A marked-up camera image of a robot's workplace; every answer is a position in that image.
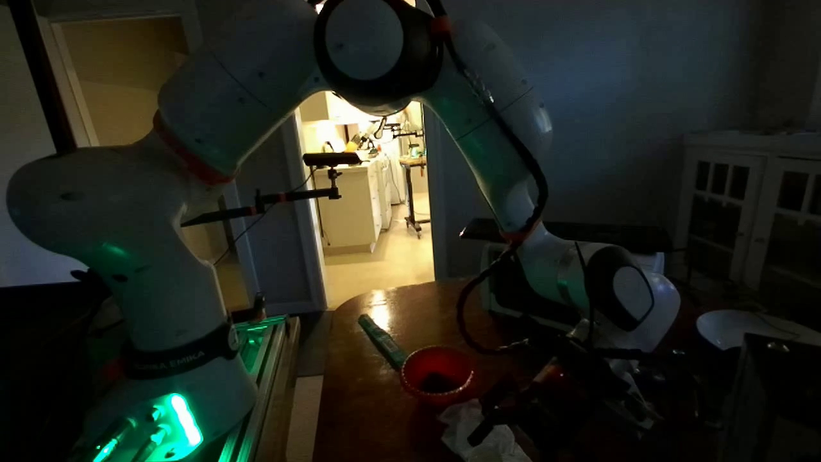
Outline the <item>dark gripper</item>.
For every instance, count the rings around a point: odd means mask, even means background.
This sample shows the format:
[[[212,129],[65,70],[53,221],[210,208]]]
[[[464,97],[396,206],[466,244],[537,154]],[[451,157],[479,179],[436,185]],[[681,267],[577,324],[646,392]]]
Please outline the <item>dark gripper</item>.
[[[573,446],[586,437],[641,439],[652,419],[632,385],[604,356],[560,346],[524,376],[504,376],[479,396],[506,410],[515,437],[534,446]]]

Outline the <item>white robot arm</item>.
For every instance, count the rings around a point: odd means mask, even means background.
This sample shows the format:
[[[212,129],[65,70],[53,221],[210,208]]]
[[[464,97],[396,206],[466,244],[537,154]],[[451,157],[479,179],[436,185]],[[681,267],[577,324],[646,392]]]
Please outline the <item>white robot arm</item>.
[[[162,86],[152,131],[12,171],[9,209],[38,247],[80,260],[123,320],[123,381],[87,415],[92,462],[188,460],[257,398],[215,275],[180,229],[302,100],[332,89],[366,113],[427,102],[477,179],[527,284],[577,310],[577,335],[649,353],[681,313],[663,263],[569,242],[543,221],[551,120],[501,35],[470,13],[407,0],[250,0]]]

